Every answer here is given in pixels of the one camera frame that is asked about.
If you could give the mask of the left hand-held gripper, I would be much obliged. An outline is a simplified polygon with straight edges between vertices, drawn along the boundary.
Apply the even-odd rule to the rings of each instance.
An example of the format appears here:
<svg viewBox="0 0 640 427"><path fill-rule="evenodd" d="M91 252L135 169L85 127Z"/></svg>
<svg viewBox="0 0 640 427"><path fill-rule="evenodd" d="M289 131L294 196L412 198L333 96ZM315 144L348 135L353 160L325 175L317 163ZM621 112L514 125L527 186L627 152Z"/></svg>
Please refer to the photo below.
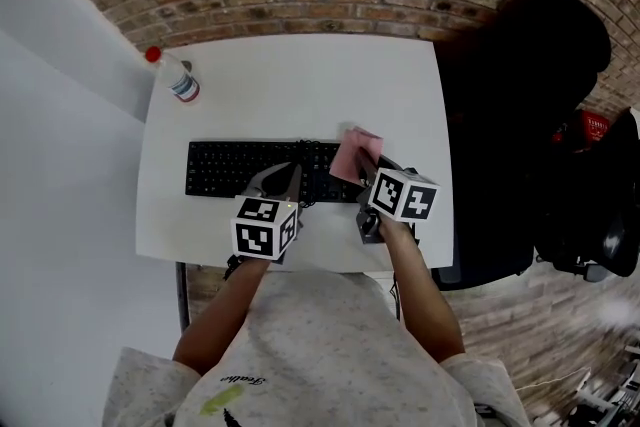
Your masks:
<svg viewBox="0 0 640 427"><path fill-rule="evenodd" d="M282 198L235 196L230 221L235 256L284 261L299 232L301 166L291 173L291 163L284 162L258 172L248 183L249 195L279 195L287 190Z"/></svg>

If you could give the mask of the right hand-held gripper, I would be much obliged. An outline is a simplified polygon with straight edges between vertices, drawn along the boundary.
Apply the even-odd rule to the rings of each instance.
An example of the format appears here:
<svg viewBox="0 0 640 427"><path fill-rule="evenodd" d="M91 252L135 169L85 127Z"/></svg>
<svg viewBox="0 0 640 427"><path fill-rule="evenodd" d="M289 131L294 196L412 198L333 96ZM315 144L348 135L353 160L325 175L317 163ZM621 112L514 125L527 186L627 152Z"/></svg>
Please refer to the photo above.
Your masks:
<svg viewBox="0 0 640 427"><path fill-rule="evenodd" d="M437 198L439 186L418 174L414 168L380 167L390 164L381 157L376 164L365 149L355 156L356 170L363 191L357 196L356 223L364 244L383 243L381 220L403 223L415 234L415 225L426 222Z"/></svg>

